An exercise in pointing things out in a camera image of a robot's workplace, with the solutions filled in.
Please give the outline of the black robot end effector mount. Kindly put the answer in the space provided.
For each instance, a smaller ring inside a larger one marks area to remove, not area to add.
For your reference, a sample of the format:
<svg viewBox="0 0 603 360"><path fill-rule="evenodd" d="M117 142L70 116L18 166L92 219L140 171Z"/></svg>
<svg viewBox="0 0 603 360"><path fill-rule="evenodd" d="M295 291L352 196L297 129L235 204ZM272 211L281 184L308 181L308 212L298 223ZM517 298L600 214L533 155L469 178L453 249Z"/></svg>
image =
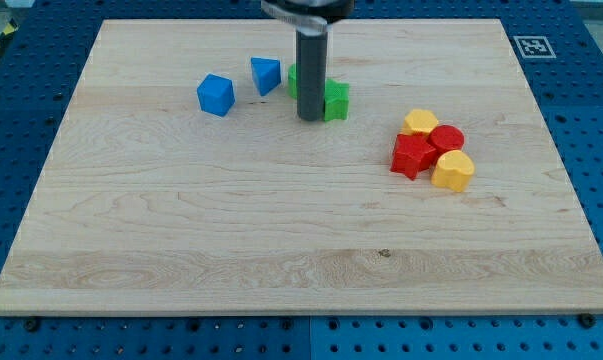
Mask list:
<svg viewBox="0 0 603 360"><path fill-rule="evenodd" d="M354 0L261 0L261 10L304 34L324 34L330 26L347 18Z"/></svg>

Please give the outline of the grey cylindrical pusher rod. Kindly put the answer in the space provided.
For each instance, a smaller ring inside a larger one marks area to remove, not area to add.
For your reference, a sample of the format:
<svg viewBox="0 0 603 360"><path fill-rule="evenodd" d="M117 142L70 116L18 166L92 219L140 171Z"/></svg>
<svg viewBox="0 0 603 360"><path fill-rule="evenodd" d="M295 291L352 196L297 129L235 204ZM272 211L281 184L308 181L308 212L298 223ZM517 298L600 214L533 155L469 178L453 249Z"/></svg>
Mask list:
<svg viewBox="0 0 603 360"><path fill-rule="evenodd" d="M296 31L297 115L306 121L324 117L328 35Z"/></svg>

